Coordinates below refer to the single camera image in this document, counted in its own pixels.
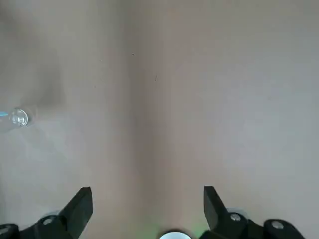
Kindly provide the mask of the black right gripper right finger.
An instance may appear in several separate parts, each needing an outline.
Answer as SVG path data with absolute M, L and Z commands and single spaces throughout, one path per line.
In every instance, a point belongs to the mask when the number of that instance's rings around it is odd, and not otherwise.
M 213 186 L 203 189 L 204 214 L 209 230 L 201 239 L 303 239 L 291 223 L 268 219 L 259 225 L 241 213 L 229 212 Z

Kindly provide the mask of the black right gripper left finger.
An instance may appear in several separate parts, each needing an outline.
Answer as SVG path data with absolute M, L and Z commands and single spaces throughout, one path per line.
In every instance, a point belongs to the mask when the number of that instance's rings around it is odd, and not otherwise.
M 38 220 L 20 230 L 16 224 L 2 224 L 2 239 L 78 239 L 93 215 L 93 197 L 90 187 L 82 187 L 57 214 Z

